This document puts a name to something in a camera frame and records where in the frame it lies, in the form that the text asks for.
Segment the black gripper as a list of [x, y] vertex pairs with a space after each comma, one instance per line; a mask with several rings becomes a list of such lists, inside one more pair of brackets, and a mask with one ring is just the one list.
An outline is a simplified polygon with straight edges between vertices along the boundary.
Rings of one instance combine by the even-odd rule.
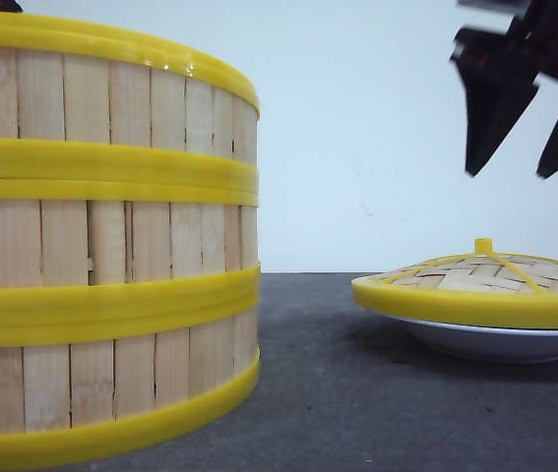
[[[455, 63], [465, 88], [465, 171], [488, 163], [534, 99], [538, 74], [558, 80], [558, 1], [463, 1], [512, 17], [504, 32], [465, 27], [455, 36]], [[558, 172], [558, 119], [536, 174]]]

